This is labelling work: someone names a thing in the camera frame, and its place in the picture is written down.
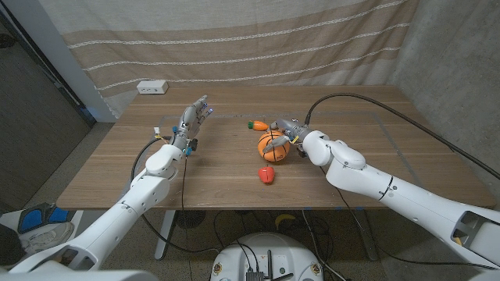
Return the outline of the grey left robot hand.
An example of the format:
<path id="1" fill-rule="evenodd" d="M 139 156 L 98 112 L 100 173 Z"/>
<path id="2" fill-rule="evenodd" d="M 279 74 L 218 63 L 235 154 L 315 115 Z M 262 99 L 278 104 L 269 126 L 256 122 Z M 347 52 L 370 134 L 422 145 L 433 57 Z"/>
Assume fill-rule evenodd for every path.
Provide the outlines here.
<path id="1" fill-rule="evenodd" d="M 206 103 L 207 98 L 207 95 L 201 96 L 184 110 L 178 123 L 177 130 L 172 136 L 169 144 L 180 150 L 184 150 L 188 147 L 189 143 L 198 134 L 200 126 L 213 112 L 213 109 L 209 108 Z"/>

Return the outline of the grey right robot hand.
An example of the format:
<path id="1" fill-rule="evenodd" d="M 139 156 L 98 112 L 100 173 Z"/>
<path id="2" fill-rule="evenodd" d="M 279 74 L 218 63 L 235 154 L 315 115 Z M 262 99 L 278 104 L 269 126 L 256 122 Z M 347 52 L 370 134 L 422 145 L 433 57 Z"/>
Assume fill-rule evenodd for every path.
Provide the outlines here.
<path id="1" fill-rule="evenodd" d="M 299 122 L 297 119 L 277 119 L 274 123 L 270 124 L 270 129 L 279 131 L 282 135 L 267 144 L 264 149 L 262 149 L 263 153 L 270 151 L 272 148 L 284 146 L 286 143 L 289 143 L 297 147 L 302 157 L 306 156 L 305 149 L 303 148 L 303 141 L 312 131 L 305 124 Z"/>

